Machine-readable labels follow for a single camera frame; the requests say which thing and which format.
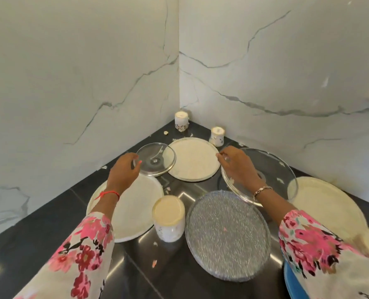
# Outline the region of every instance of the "tile grout line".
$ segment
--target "tile grout line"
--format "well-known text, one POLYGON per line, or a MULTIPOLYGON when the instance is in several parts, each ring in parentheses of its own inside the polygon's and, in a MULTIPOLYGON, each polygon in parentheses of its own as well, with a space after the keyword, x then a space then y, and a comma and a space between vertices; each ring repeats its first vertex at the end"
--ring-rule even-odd
POLYGON ((74 195, 75 195, 75 197, 77 198, 77 199, 79 199, 79 201, 85 206, 85 207, 87 207, 87 204, 79 197, 79 195, 74 191, 74 190, 72 190, 72 188, 70 188, 69 189, 74 195))
POLYGON ((137 270, 140 272, 140 274, 143 276, 143 278, 147 281, 147 283, 152 287, 152 289, 154 290, 154 292, 157 293, 158 297, 160 297, 161 299, 164 299, 164 297, 162 296, 162 294, 157 290, 157 288, 147 278, 147 276, 143 273, 143 271, 137 266, 137 264, 133 261, 133 259, 131 258, 131 256, 129 256, 129 254, 127 254, 127 252, 125 252, 125 255, 129 258, 129 261, 135 266, 135 268, 137 268, 137 270))

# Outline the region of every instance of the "white marble wall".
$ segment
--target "white marble wall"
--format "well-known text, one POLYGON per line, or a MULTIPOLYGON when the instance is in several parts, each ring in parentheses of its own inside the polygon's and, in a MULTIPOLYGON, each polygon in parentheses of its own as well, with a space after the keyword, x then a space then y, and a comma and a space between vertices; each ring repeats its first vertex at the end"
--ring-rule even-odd
POLYGON ((0 0, 0 232, 179 107, 178 0, 0 0))
POLYGON ((369 0, 180 0, 180 104, 369 201, 369 0))

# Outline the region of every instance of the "bracelet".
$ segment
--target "bracelet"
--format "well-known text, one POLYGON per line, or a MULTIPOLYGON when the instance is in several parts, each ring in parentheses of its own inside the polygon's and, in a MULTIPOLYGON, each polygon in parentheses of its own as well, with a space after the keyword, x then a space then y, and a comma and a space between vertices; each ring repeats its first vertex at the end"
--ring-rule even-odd
POLYGON ((118 192, 116 192, 116 191, 106 191, 106 192, 104 192, 104 191, 101 191, 101 193, 99 194, 99 196, 97 196, 96 197, 96 199, 99 199, 99 198, 102 198, 104 195, 106 195, 107 193, 114 193, 114 194, 116 194, 117 196, 118 196, 118 201, 119 201, 119 199, 121 198, 121 196, 119 195, 119 193, 118 192))
POLYGON ((259 190, 258 190, 258 191, 256 191, 256 192, 254 193, 253 198, 255 199, 255 198, 256 198, 256 196, 257 196, 260 192, 262 192, 263 190, 265 190, 265 189, 272 189, 272 190, 273 190, 273 188, 272 188, 271 186, 263 186, 262 188, 259 188, 259 190))

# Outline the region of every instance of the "blue object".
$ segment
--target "blue object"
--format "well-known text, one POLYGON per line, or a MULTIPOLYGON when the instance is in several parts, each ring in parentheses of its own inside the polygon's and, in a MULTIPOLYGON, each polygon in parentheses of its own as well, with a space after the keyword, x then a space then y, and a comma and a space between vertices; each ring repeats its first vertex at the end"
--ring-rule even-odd
POLYGON ((287 261, 284 263, 284 281, 291 299, 310 299, 287 261))

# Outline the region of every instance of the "sleeve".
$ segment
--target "sleeve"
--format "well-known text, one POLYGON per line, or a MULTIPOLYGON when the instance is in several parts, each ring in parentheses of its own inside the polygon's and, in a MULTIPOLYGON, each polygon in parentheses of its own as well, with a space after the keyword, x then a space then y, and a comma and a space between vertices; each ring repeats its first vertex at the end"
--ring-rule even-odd
POLYGON ((281 222, 284 258, 311 299, 369 299, 369 258, 304 211, 281 222))
POLYGON ((90 213, 15 299, 100 298, 113 246, 110 220, 90 213))

